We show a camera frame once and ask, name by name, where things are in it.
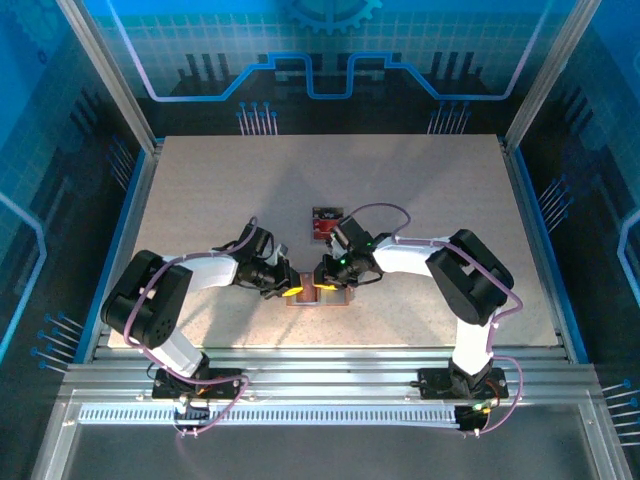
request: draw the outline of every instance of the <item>enclosure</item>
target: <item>enclosure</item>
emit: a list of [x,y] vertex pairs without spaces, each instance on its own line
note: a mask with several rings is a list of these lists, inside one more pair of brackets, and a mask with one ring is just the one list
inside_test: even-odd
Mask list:
[[[6,478],[640,475],[640,5],[0,7]],[[477,447],[396,421],[451,406],[409,382],[447,365],[456,319],[432,279],[390,273],[347,306],[190,293],[179,329],[251,383],[226,424],[174,440],[148,362],[100,319],[133,254],[207,251],[255,215],[311,273],[313,208],[371,202],[406,208],[406,237],[472,230],[510,270],[524,310],[496,353],[524,371],[513,417]],[[358,221],[375,236],[403,219]],[[500,418],[519,379],[496,364]]]

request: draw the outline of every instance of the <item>metal post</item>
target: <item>metal post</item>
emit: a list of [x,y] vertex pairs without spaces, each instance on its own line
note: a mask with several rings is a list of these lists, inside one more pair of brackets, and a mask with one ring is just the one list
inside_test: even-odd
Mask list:
[[155,136],[127,81],[98,33],[91,15],[80,2],[76,3],[74,0],[56,1],[136,140],[147,154],[153,155],[156,148]]
[[538,114],[551,88],[562,73],[576,45],[582,38],[601,0],[578,0],[556,37],[549,55],[540,68],[518,113],[505,135],[507,151],[513,152],[524,138],[529,126]]

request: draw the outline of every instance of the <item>purple cable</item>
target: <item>purple cable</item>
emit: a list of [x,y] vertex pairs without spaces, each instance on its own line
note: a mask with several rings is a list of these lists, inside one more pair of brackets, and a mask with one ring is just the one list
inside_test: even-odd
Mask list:
[[[489,336],[487,338],[487,349],[486,349],[487,353],[491,353],[493,351],[493,340],[494,340],[494,337],[495,337],[495,331],[497,330],[497,327],[498,327],[498,322],[500,320],[502,320],[504,317],[506,317],[507,315],[511,315],[513,313],[516,313],[516,312],[519,312],[520,310],[522,310],[523,303],[522,303],[522,300],[520,300],[520,297],[518,297],[515,293],[513,293],[511,290],[509,290],[500,280],[498,280],[494,275],[492,275],[491,272],[489,272],[486,268],[484,268],[476,260],[471,258],[470,255],[468,255],[466,252],[464,252],[463,250],[461,250],[460,248],[456,247],[455,245],[453,245],[453,244],[451,244],[449,242],[441,242],[439,240],[398,239],[398,237],[397,237],[398,232],[411,223],[411,215],[409,215],[409,212],[407,212],[404,208],[402,208],[402,207],[400,207],[398,205],[395,205],[393,203],[385,203],[385,202],[369,203],[367,205],[363,205],[361,207],[356,208],[353,212],[351,212],[350,216],[353,216],[355,213],[357,213],[357,212],[359,212],[361,210],[364,210],[366,208],[370,208],[370,207],[390,207],[390,208],[394,208],[394,209],[402,212],[404,214],[404,216],[407,217],[407,221],[405,223],[403,223],[402,225],[400,225],[399,227],[397,227],[395,230],[393,230],[391,232],[391,239],[393,240],[394,243],[396,243],[398,245],[434,246],[434,247],[448,248],[449,250],[451,250],[452,252],[458,254],[460,257],[462,257],[464,260],[466,260],[470,265],[473,265],[473,267],[475,269],[477,269],[491,283],[493,283],[497,288],[499,288],[500,291],[502,291],[502,293],[504,293],[507,297],[509,297],[511,300],[513,300],[516,303],[515,307],[512,307],[509,310],[505,310],[504,312],[500,312],[498,315],[493,317],[493,319],[491,321],[492,328],[489,329]],[[523,387],[524,387],[524,377],[523,377],[523,373],[522,373],[522,368],[520,367],[520,364],[518,363],[518,361],[515,358],[506,357],[506,356],[498,356],[498,355],[495,355],[493,358],[496,359],[496,360],[507,360],[507,361],[513,363],[516,366],[516,369],[518,370],[518,374],[519,374],[518,393],[516,394],[516,398],[513,401],[513,403],[511,404],[511,407],[509,408],[509,411],[506,413],[506,415],[503,418],[501,418],[500,421],[498,423],[496,423],[495,425],[493,425],[493,426],[491,426],[489,428],[485,427],[483,430],[480,430],[481,434],[492,432],[493,430],[495,430],[496,428],[498,428],[500,425],[502,425],[504,422],[507,421],[507,419],[511,416],[513,411],[516,409],[516,406],[518,405],[518,402],[520,401],[520,396],[522,395],[522,390],[523,390]]]
[[199,429],[194,429],[193,431],[188,431],[185,433],[188,433],[190,435],[197,435],[199,432],[205,432],[206,430],[212,428],[214,425],[216,425],[220,420],[222,420],[222,418],[229,412],[229,410],[231,410],[231,408],[233,408],[233,406],[238,402],[238,400],[240,400],[240,397],[242,397],[242,395],[244,394],[247,386],[249,385],[249,377],[247,377],[246,375],[235,375],[233,377],[225,377],[225,378],[221,378],[221,379],[211,379],[211,380],[195,380],[193,378],[189,378],[189,377],[185,377],[183,375],[180,375],[177,372],[174,372],[173,370],[171,370],[171,368],[169,368],[166,365],[162,365],[162,362],[160,360],[158,360],[152,353],[151,351],[145,347],[144,345],[141,345],[139,343],[134,343],[131,340],[131,327],[133,326],[133,322],[135,321],[135,318],[137,317],[138,313],[140,312],[140,309],[142,308],[142,305],[144,303],[144,301],[147,299],[149,292],[151,292],[151,290],[153,289],[153,287],[155,286],[156,283],[158,283],[158,280],[160,280],[160,278],[162,277],[162,275],[164,275],[164,273],[171,268],[174,265],[177,265],[179,263],[185,262],[187,260],[193,260],[195,258],[215,258],[215,257],[219,257],[221,255],[228,255],[230,253],[236,252],[238,250],[240,250],[241,248],[243,248],[245,245],[247,245],[247,243],[249,243],[249,241],[251,240],[251,238],[253,237],[253,235],[256,233],[256,229],[258,228],[258,219],[254,216],[251,217],[251,219],[249,220],[249,224],[253,225],[253,228],[251,230],[251,232],[249,233],[249,235],[247,236],[247,238],[245,238],[242,242],[238,243],[237,245],[234,245],[233,247],[227,249],[227,250],[222,250],[222,251],[218,251],[218,252],[204,252],[204,253],[189,253],[187,255],[183,255],[182,257],[176,257],[172,260],[169,260],[167,263],[165,263],[162,267],[160,267],[160,269],[158,269],[158,271],[153,275],[153,277],[151,277],[151,280],[149,280],[149,283],[147,283],[147,286],[144,288],[144,290],[142,291],[142,293],[140,294],[140,298],[138,298],[137,302],[135,303],[135,305],[133,306],[133,309],[131,310],[131,313],[129,314],[129,318],[127,318],[127,322],[125,323],[124,326],[124,330],[122,332],[122,336],[124,337],[124,342],[129,345],[130,347],[133,348],[140,348],[142,349],[142,353],[152,362],[162,366],[168,373],[170,373],[171,375],[173,375],[175,378],[185,382],[185,383],[189,383],[191,385],[219,385],[221,383],[227,383],[227,382],[233,382],[233,381],[240,381],[242,382],[242,387],[240,388],[240,391],[238,392],[238,395],[236,395],[236,398],[233,399],[232,402],[229,403],[229,405],[227,405],[227,407],[222,411],[222,413],[220,415],[218,415],[218,417],[212,421],[211,423],[207,424],[204,427],[200,427]]

